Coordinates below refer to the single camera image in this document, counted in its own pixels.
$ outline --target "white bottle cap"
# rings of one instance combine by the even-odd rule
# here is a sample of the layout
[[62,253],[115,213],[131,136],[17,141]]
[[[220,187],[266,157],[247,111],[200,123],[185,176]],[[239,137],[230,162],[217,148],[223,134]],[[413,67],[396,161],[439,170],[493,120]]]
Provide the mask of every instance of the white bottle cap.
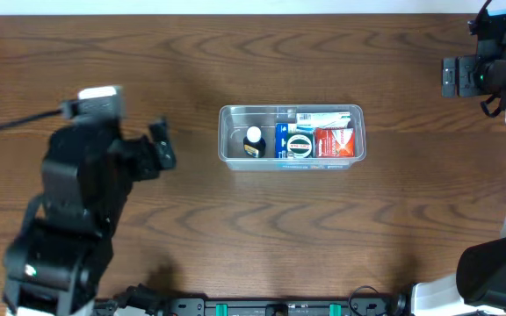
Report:
[[247,130],[247,139],[250,142],[258,142],[261,140],[261,130],[257,126],[252,126]]

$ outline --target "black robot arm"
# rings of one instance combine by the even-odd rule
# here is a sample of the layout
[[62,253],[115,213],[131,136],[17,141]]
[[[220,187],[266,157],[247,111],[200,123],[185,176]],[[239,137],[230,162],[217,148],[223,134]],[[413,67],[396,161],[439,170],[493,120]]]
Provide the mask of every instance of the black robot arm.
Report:
[[[133,182],[176,165],[164,120],[149,126],[153,141],[122,139],[119,87],[83,90],[62,112],[73,124],[50,138],[44,191],[30,202],[4,258],[4,301],[12,314],[71,315],[89,304],[112,259],[112,236]],[[40,206],[44,217],[37,218]]]

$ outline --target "blue box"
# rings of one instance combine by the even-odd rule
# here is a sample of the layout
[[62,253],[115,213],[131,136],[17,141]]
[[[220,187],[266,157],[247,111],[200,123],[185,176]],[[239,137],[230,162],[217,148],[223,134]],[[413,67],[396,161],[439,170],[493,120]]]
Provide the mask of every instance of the blue box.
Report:
[[286,158],[286,136],[289,129],[288,123],[277,123],[274,147],[275,158]]

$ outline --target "small bottle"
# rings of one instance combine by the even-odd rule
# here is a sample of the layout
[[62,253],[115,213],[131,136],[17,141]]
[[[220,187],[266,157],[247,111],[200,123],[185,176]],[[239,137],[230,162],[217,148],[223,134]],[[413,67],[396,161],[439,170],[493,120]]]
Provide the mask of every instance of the small bottle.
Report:
[[252,126],[247,130],[247,136],[243,139],[243,149],[245,153],[254,158],[262,158],[267,144],[261,137],[261,130],[257,126]]

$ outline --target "black mount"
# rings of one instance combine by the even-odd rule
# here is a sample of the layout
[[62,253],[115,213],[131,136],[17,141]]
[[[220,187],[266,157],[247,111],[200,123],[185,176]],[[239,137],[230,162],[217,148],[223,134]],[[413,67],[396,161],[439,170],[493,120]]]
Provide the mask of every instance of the black mount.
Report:
[[[30,202],[21,232],[4,258],[4,301],[70,315],[97,294],[112,259],[112,236],[134,181],[176,165],[164,120],[123,140],[120,89],[62,104],[74,124],[56,131],[42,162],[44,192]],[[35,215],[42,206],[44,218]]]
[[129,287],[116,298],[95,304],[92,316],[386,316],[391,297],[359,294],[342,299],[210,299],[205,295],[170,298],[143,285]]
[[[506,110],[506,13],[489,15],[488,0],[470,35],[478,39],[477,54],[443,59],[443,97],[490,95],[481,109],[490,118]],[[488,107],[500,98],[491,111]],[[456,273],[459,295],[467,305],[489,305],[506,311],[506,238],[467,249]]]

